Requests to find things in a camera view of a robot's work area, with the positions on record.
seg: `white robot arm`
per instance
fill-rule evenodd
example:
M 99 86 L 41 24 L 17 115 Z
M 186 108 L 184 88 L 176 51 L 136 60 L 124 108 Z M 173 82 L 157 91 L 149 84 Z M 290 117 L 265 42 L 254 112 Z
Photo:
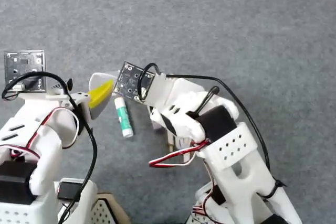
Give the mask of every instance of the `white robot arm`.
M 156 74 L 148 72 L 151 66 L 155 66 Z M 133 74 L 134 69 L 140 73 Z M 129 91 L 133 91 L 134 83 L 137 92 L 132 96 Z M 213 93 L 206 92 L 179 76 L 160 73 L 154 63 L 141 69 L 125 62 L 114 91 L 147 105 L 152 121 L 191 145 L 151 161 L 151 166 L 177 166 L 158 164 L 190 152 L 197 152 L 204 160 L 212 182 L 196 193 L 197 203 L 187 223 L 301 224 L 283 184 L 272 177 L 257 151 L 250 130 L 245 123 L 236 122 L 238 108 L 217 96 L 216 88 L 212 88 Z M 242 167 L 240 174 L 233 170 L 237 163 Z M 216 202 L 215 194 L 223 200 Z
M 29 74 L 43 76 L 46 72 Z M 16 94 L 25 104 L 0 130 L 0 220 L 87 224 L 96 201 L 97 186 L 88 180 L 89 177 L 85 185 L 82 185 L 84 180 L 63 179 L 62 182 L 83 189 L 78 190 L 80 198 L 73 196 L 75 198 L 67 203 L 68 207 L 72 203 L 75 205 L 69 207 L 71 215 L 66 212 L 65 217 L 61 217 L 58 216 L 61 205 L 57 197 L 61 183 L 54 183 L 54 179 L 62 149 L 72 147 L 78 136 L 87 134 L 84 128 L 91 129 L 91 121 L 98 117 L 111 97 L 112 82 L 71 96 L 64 87 L 52 88 L 46 93 L 25 92 L 20 84 L 14 91 L 19 91 Z

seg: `wire bundle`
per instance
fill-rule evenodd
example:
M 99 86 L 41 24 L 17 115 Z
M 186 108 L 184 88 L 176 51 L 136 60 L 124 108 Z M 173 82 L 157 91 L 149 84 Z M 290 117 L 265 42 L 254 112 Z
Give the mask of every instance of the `wire bundle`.
M 193 211 L 192 213 L 193 214 L 196 214 L 196 215 L 201 215 L 201 216 L 206 216 L 210 221 L 212 221 L 213 223 L 215 224 L 225 224 L 225 223 L 222 223 L 222 222 L 219 222 L 219 221 L 216 221 L 214 220 L 213 218 L 211 218 L 209 216 L 209 214 L 206 212 L 206 202 L 210 199 L 212 193 L 214 192 L 214 187 L 215 187 L 215 179 L 214 179 L 214 176 L 212 175 L 211 171 L 210 171 L 210 168 L 208 166 L 208 164 L 206 162 L 204 162 L 204 165 L 205 165 L 205 168 L 209 174 L 209 177 L 211 179 L 211 190 L 208 192 L 208 194 L 205 196 L 204 200 L 203 200 L 203 203 L 201 205 L 197 205 L 197 206 L 194 206 L 193 207 Z
M 204 141 L 200 142 L 199 144 L 196 144 L 196 143 L 192 142 L 191 143 L 191 145 L 193 145 L 192 147 L 185 148 L 185 149 L 182 149 L 182 150 L 178 150 L 176 152 L 171 152 L 171 153 L 169 153 L 169 154 L 167 154 L 163 157 L 151 160 L 151 161 L 149 161 L 149 166 L 150 167 L 155 167 L 155 168 L 171 168 L 171 167 L 175 167 L 175 166 L 187 166 L 187 165 L 191 164 L 191 162 L 194 160 L 196 152 L 199 151 L 200 149 L 204 148 L 207 144 L 208 144 L 208 140 L 204 140 Z M 186 153 L 191 153 L 191 152 L 193 152 L 193 155 L 189 159 L 188 162 L 181 163 L 181 164 L 164 164 L 164 163 L 161 163 L 162 161 L 165 161 L 169 158 L 177 157 L 177 156 L 180 156 L 180 155 L 183 155 L 183 154 L 186 154 Z
M 3 100 L 6 100 L 6 95 L 7 93 L 9 92 L 10 89 L 12 89 L 14 87 L 14 85 L 18 84 L 19 82 L 27 79 L 27 78 L 30 78 L 30 77 L 49 77 L 49 78 L 52 78 L 56 81 L 59 82 L 59 84 L 61 85 L 62 89 L 63 89 L 63 92 L 65 95 L 67 95 L 69 97 L 69 102 L 70 104 L 72 105 L 73 109 L 74 109 L 74 115 L 78 118 L 78 122 L 84 126 L 84 128 L 87 130 L 88 132 L 88 135 L 90 137 L 90 140 L 91 140 L 91 143 L 92 143 L 92 148 L 93 148 L 93 156 L 92 156 L 92 161 L 91 161 L 91 165 L 89 167 L 89 170 L 83 180 L 83 183 L 81 185 L 81 187 L 78 189 L 78 191 L 76 192 L 73 200 L 69 203 L 69 205 L 67 206 L 66 210 L 63 212 L 62 216 L 60 217 L 59 221 L 58 221 L 58 224 L 62 224 L 67 216 L 69 215 L 72 207 L 75 205 L 76 201 L 80 198 L 80 195 L 82 193 L 82 191 L 84 190 L 86 184 L 88 183 L 90 177 L 91 177 L 91 174 L 93 172 L 93 169 L 95 167 L 95 164 L 96 164 L 96 160 L 97 160 L 97 156 L 98 156 L 98 148 L 97 148 L 97 142 L 96 142 L 96 139 L 93 135 L 93 132 L 92 132 L 92 129 L 90 128 L 88 122 L 85 120 L 81 110 L 79 109 L 78 105 L 75 103 L 75 101 L 73 100 L 73 98 L 71 97 L 69 91 L 68 91 L 68 87 L 67 87 L 67 84 L 63 81 L 63 79 L 61 77 L 59 77 L 58 75 L 56 74 L 53 74 L 53 73 L 49 73 L 49 72 L 44 72 L 44 71 L 39 71 L 39 72 L 29 72 L 29 73 L 26 73 L 26 74 L 23 74 L 22 76 L 19 76 L 18 78 L 14 79 L 11 83 L 9 83 L 5 89 L 3 90 L 2 94 L 1 94 L 1 97 Z M 18 149 L 18 151 L 26 151 L 24 149 L 22 149 L 22 147 L 20 146 L 13 146 L 11 148 L 16 148 Z

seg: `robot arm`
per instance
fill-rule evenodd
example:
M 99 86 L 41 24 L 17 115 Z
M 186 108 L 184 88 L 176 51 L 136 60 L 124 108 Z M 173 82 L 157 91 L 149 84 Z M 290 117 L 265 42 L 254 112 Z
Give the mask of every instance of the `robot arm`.
M 127 81 L 130 76 L 128 71 L 138 67 L 128 62 L 125 65 L 127 67 L 121 70 L 116 92 L 129 97 L 119 87 L 127 86 L 132 90 L 130 85 L 134 81 Z M 145 99 L 135 97 L 133 100 L 150 106 L 151 120 L 166 128 L 175 138 L 198 143 L 199 146 L 173 154 L 197 151 L 212 179 L 210 193 L 209 185 L 206 190 L 202 188 L 197 192 L 200 205 L 194 208 L 188 223 L 192 223 L 198 215 L 213 223 L 268 224 L 273 223 L 274 218 L 280 218 L 282 221 L 279 223 L 302 223 L 284 189 L 272 177 L 257 151 L 257 143 L 248 127 L 245 123 L 236 122 L 239 113 L 232 101 L 214 95 L 198 113 L 194 113 L 208 94 L 202 86 L 182 78 L 169 78 L 163 73 L 151 73 L 148 78 L 152 79 L 152 84 L 147 82 L 140 91 Z M 169 155 L 150 164 L 166 160 Z M 242 173 L 238 175 L 233 170 L 233 165 L 237 163 L 242 167 Z M 174 166 L 162 164 L 156 167 Z M 225 199 L 221 204 L 211 197 L 215 185 L 219 188 L 217 194 L 220 193 Z M 274 211 L 265 204 L 265 198 Z
M 71 97 L 90 125 L 107 105 L 111 93 L 112 81 L 107 81 L 88 93 L 78 92 Z M 0 208 L 4 213 L 6 209 L 27 212 L 28 217 L 14 216 L 12 220 L 24 218 L 35 224 L 48 220 L 56 224 L 57 192 L 53 180 L 62 149 L 70 148 L 85 131 L 62 90 L 20 93 L 18 97 L 24 99 L 25 104 L 0 130 Z M 94 192 L 97 193 L 96 185 L 88 181 L 74 215 L 67 217 L 65 223 L 87 223 L 90 211 L 86 210 L 95 200 L 91 197 Z

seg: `ventilation holes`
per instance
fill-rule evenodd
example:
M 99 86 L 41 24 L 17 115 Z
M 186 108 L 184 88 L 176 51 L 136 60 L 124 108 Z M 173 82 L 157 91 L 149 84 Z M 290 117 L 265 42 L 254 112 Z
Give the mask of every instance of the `ventilation holes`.
M 4 137 L 4 138 L 2 139 L 2 141 L 10 140 L 10 139 L 15 138 L 15 137 L 17 137 L 17 136 L 18 136 L 18 134 L 14 133 L 14 134 L 12 134 L 12 135 L 9 135 L 9 136 L 7 136 L 7 137 Z
M 21 129 L 21 128 L 23 128 L 23 127 L 24 127 L 24 125 L 21 124 L 21 125 L 15 126 L 15 127 L 13 127 L 13 128 L 10 128 L 9 130 L 10 130 L 10 131 L 15 131 L 15 130 Z

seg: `black cable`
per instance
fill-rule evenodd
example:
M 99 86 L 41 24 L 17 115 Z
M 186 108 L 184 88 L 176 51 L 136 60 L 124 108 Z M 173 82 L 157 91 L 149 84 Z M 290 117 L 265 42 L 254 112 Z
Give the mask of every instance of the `black cable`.
M 44 72 L 44 71 L 40 71 L 40 72 L 29 72 L 26 74 L 23 74 L 21 76 L 19 76 L 18 78 L 14 79 L 12 82 L 10 82 L 5 89 L 3 90 L 1 97 L 2 99 L 4 99 L 8 93 L 8 91 L 10 89 L 12 89 L 14 87 L 14 85 L 18 84 L 19 82 L 29 78 L 29 77 L 49 77 L 52 78 L 56 81 L 59 82 L 59 84 L 61 84 L 64 94 L 66 94 L 69 97 L 69 102 L 71 103 L 72 107 L 74 108 L 74 113 L 76 114 L 76 116 L 78 117 L 78 120 L 80 123 L 83 124 L 83 126 L 85 127 L 85 129 L 87 130 L 90 140 L 92 142 L 92 148 L 93 148 L 93 156 L 92 156 L 92 161 L 91 161 L 91 165 L 89 167 L 89 170 L 83 180 L 83 183 L 81 185 L 81 187 L 79 188 L 79 190 L 76 192 L 73 200 L 70 202 L 70 204 L 68 205 L 68 207 L 66 208 L 66 210 L 64 211 L 64 213 L 62 214 L 62 216 L 60 217 L 58 224 L 62 224 L 65 221 L 65 218 L 67 217 L 67 214 L 70 213 L 71 208 L 75 205 L 77 199 L 79 199 L 82 191 L 85 188 L 85 185 L 87 184 L 87 182 L 89 181 L 93 169 L 95 167 L 96 164 L 96 160 L 97 160 L 97 155 L 98 155 L 98 149 L 97 149 L 97 142 L 96 139 L 93 135 L 92 129 L 90 128 L 89 124 L 87 123 L 87 121 L 85 120 L 85 118 L 83 117 L 81 110 L 79 109 L 79 107 L 77 106 L 77 104 L 75 103 L 75 101 L 73 100 L 73 98 L 71 97 L 68 88 L 67 88 L 67 84 L 63 81 L 63 79 L 59 76 L 57 76 L 56 74 L 53 73 L 49 73 L 49 72 Z
M 199 114 L 200 111 L 204 108 L 204 106 L 210 101 L 210 99 L 215 95 L 219 93 L 219 87 L 217 86 L 213 86 L 208 94 L 206 94 L 205 98 L 203 99 L 203 101 L 200 103 L 200 105 L 198 106 L 198 108 L 194 111 L 194 113 Z
M 64 219 L 64 221 L 66 221 L 67 219 L 69 219 L 69 217 L 70 217 L 70 212 L 68 213 L 68 215 L 66 216 L 66 218 Z
M 3 99 L 4 99 L 4 101 L 6 101 L 6 102 L 14 101 L 14 100 L 17 98 L 17 96 L 19 95 L 19 93 L 20 93 L 20 92 L 16 92 L 15 94 L 7 95 L 7 96 L 4 97 Z
M 240 99 L 236 96 L 236 94 L 228 87 L 228 85 L 226 85 L 221 79 L 216 78 L 216 77 L 211 77 L 211 76 L 196 76 L 196 75 L 191 75 L 191 74 L 167 74 L 166 77 L 167 78 L 189 78 L 189 79 L 212 80 L 212 81 L 217 81 L 219 84 L 221 84 L 227 90 L 227 92 L 233 97 L 233 99 L 239 104 L 243 112 L 246 114 L 254 131 L 257 134 L 257 137 L 259 138 L 262 151 L 264 152 L 266 166 L 268 170 L 271 171 L 268 151 L 267 151 L 267 147 L 263 139 L 263 136 L 261 135 L 256 123 L 254 122 L 252 116 L 250 115 L 250 113 L 248 112 L 244 104 L 240 101 Z
M 142 70 L 141 74 L 139 75 L 139 79 L 138 79 L 138 85 L 137 85 L 137 90 L 138 90 L 138 96 L 139 96 L 139 100 L 140 101 L 144 101 L 147 97 L 147 93 L 145 95 L 145 97 L 142 97 L 142 92 L 141 92 L 141 84 L 142 84 L 142 80 L 143 78 L 145 77 L 146 73 L 148 72 L 148 70 L 151 68 L 151 67 L 154 67 L 155 68 L 155 71 L 158 75 L 161 74 L 160 70 L 159 70 L 159 67 L 157 66 L 157 64 L 155 63 L 149 63 L 146 67 L 144 67 L 144 69 Z

